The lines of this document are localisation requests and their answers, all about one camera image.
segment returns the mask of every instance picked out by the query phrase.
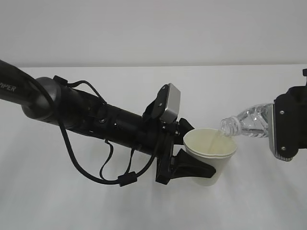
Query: bottle neck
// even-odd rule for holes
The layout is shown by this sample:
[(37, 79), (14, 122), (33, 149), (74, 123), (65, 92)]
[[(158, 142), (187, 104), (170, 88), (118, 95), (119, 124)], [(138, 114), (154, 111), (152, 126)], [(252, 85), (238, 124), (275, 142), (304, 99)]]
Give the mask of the bottle neck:
[(221, 132), (228, 137), (241, 134), (241, 124), (236, 116), (225, 118), (221, 121)]

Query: water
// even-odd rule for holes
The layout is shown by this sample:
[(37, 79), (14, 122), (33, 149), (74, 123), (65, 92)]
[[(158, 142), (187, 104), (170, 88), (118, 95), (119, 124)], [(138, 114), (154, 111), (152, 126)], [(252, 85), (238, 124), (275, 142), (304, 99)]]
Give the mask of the water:
[(213, 153), (213, 152), (216, 152), (216, 150), (219, 149), (219, 146), (217, 145), (218, 143), (221, 143), (221, 139), (225, 138), (226, 136), (223, 134), (223, 132), (221, 132), (220, 130), (218, 130), (211, 143), (210, 143), (210, 146), (208, 148), (208, 153)]

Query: cup rim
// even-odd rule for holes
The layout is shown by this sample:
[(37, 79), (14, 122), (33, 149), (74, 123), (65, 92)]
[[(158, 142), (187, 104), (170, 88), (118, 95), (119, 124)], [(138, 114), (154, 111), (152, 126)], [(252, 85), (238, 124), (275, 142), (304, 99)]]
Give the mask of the cup rim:
[(231, 140), (233, 141), (233, 143), (235, 144), (235, 149), (231, 152), (231, 153), (229, 153), (229, 154), (210, 154), (210, 155), (207, 155), (207, 154), (205, 154), (205, 153), (202, 153), (202, 152), (199, 152), (199, 151), (196, 151), (196, 150), (193, 150), (193, 149), (191, 149), (191, 148), (189, 148), (188, 146), (187, 146), (187, 144), (186, 144), (186, 142), (185, 142), (185, 139), (186, 139), (186, 136), (187, 136), (187, 134), (188, 133), (190, 133), (190, 132), (193, 132), (193, 131), (195, 131), (195, 130), (201, 130), (201, 129), (210, 129), (210, 130), (215, 130), (215, 131), (218, 131), (218, 129), (215, 129), (215, 128), (197, 128), (197, 129), (192, 129), (192, 130), (190, 130), (189, 132), (187, 132), (186, 134), (185, 134), (185, 136), (183, 137), (183, 144), (184, 144), (184, 146), (189, 150), (189, 152), (190, 153), (192, 153), (192, 154), (194, 154), (194, 155), (196, 155), (196, 156), (199, 156), (199, 157), (204, 157), (204, 158), (215, 158), (215, 159), (222, 159), (222, 158), (228, 158), (228, 157), (231, 157), (232, 155), (234, 155), (234, 153), (237, 151), (237, 149), (238, 149), (238, 146), (237, 146), (237, 144), (234, 142), (234, 140), (233, 140), (233, 138), (231, 138)]

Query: white background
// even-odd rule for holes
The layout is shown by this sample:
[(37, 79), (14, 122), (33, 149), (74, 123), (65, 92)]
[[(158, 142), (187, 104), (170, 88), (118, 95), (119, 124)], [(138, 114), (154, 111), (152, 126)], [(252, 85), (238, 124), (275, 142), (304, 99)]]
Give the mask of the white background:
[[(165, 83), (182, 92), (180, 117), (195, 127), (217, 128), (222, 118), (272, 102), (304, 85), (306, 65), (28, 68), (35, 78), (58, 74), (88, 80), (113, 105), (142, 114)], [(305, 230), (307, 155), (291, 162), (274, 158), (267, 139), (237, 137), (237, 153), (217, 184), (191, 179), (154, 182), (155, 164), (135, 184), (95, 184), (80, 175), (59, 128), (26, 118), (20, 107), (0, 101), (0, 229), (4, 230)], [(69, 133), (81, 165), (97, 175), (108, 146)], [(138, 171), (149, 156), (136, 153)], [(106, 177), (128, 165), (129, 149), (115, 146)]]
[(306, 0), (1, 0), (19, 67), (304, 64)]

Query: screw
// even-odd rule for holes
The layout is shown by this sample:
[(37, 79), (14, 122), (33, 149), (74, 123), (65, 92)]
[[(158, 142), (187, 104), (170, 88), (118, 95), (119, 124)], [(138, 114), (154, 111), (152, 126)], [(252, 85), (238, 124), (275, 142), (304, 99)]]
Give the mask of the screw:
[(106, 122), (106, 119), (101, 119), (101, 120), (99, 120), (99, 123), (104, 123), (104, 122)]

